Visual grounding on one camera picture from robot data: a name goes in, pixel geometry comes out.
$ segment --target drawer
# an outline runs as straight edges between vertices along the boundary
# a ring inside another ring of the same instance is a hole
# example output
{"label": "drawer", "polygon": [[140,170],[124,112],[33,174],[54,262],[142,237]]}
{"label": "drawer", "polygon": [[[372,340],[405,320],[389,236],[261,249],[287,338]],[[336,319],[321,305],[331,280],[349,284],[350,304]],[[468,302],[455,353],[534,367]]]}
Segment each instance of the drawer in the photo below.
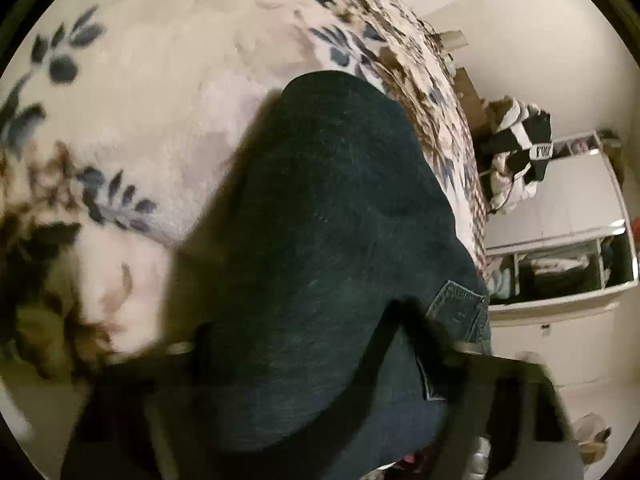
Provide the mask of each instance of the drawer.
{"label": "drawer", "polygon": [[509,359],[535,352],[556,386],[606,378],[612,359],[615,312],[546,324],[492,328],[494,354]]}
{"label": "drawer", "polygon": [[535,196],[509,212],[489,217],[489,250],[519,244],[557,244],[560,238],[578,241],[586,233],[598,238],[611,234],[625,219],[620,188],[609,160],[596,152],[549,162]]}

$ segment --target bedding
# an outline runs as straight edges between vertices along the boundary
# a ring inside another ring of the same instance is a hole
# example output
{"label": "bedding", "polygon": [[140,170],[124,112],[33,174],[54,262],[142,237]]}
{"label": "bedding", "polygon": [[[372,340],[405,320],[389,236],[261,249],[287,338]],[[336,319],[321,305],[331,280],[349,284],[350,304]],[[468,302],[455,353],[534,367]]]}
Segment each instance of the bedding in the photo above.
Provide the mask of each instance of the bedding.
{"label": "bedding", "polygon": [[318,70],[402,104],[483,271],[466,119],[430,31],[401,0],[56,0],[0,78],[2,316],[40,349],[41,375],[190,334],[197,313],[160,321],[172,258],[260,110]]}

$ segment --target white drawer unit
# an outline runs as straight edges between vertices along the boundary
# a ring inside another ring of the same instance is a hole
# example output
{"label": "white drawer unit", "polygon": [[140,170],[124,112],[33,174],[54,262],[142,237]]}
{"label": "white drawer unit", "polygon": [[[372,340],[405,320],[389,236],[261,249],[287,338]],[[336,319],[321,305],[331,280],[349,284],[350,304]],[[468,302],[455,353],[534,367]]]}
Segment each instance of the white drawer unit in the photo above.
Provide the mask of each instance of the white drawer unit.
{"label": "white drawer unit", "polygon": [[[581,143],[590,148],[572,153]],[[536,195],[487,223],[489,256],[502,257],[511,290],[491,312],[609,298],[638,284],[638,263],[622,191],[595,132],[557,141]],[[580,258],[581,269],[543,275],[542,261]]]}

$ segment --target cabinet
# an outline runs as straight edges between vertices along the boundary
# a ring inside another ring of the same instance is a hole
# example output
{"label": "cabinet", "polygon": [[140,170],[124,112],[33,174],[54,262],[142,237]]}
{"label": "cabinet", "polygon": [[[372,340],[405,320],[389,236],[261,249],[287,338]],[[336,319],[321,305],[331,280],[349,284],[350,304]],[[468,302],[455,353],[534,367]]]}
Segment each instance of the cabinet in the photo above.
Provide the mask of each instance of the cabinet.
{"label": "cabinet", "polygon": [[494,326],[494,354],[518,359],[524,357],[524,352],[535,352],[558,387],[597,381],[609,373],[614,316],[615,311],[610,308],[575,319]]}
{"label": "cabinet", "polygon": [[[595,132],[554,143],[535,197],[491,216],[486,246],[511,277],[509,297],[492,298],[490,312],[610,298],[638,284],[622,192]],[[562,275],[565,282],[536,270],[549,258],[578,257],[580,273]]]}

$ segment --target clothes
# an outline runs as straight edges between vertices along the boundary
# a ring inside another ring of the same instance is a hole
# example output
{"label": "clothes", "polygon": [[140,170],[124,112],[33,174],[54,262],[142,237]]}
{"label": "clothes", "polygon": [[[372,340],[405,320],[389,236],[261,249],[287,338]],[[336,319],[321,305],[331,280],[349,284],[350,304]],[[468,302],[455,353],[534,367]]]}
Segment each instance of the clothes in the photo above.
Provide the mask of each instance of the clothes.
{"label": "clothes", "polygon": [[600,280],[594,280],[590,267],[540,274],[523,263],[520,266],[520,288],[523,297],[529,300],[548,300],[598,289]]}
{"label": "clothes", "polygon": [[534,274],[561,274],[572,269],[586,269],[589,257],[583,254],[576,258],[532,258],[529,263]]}
{"label": "clothes", "polygon": [[497,117],[497,131],[480,145],[480,150],[495,154],[490,177],[491,208],[507,212],[533,197],[536,183],[545,177],[553,155],[550,116],[536,105],[508,96],[492,110],[501,114]]}
{"label": "clothes", "polygon": [[509,269],[494,270],[486,287],[492,297],[508,299],[511,296],[511,271]]}
{"label": "clothes", "polygon": [[[447,385],[421,380],[388,306],[414,296],[452,339],[489,351],[486,289],[402,108],[344,73],[301,76],[223,189],[186,243],[207,279],[185,293],[178,260],[168,293],[169,306],[206,302],[212,317],[188,410],[200,444],[188,453],[212,466],[190,478],[357,479],[429,445]],[[80,478],[85,447],[113,447],[113,425],[89,443],[91,426],[80,423],[63,480]]]}

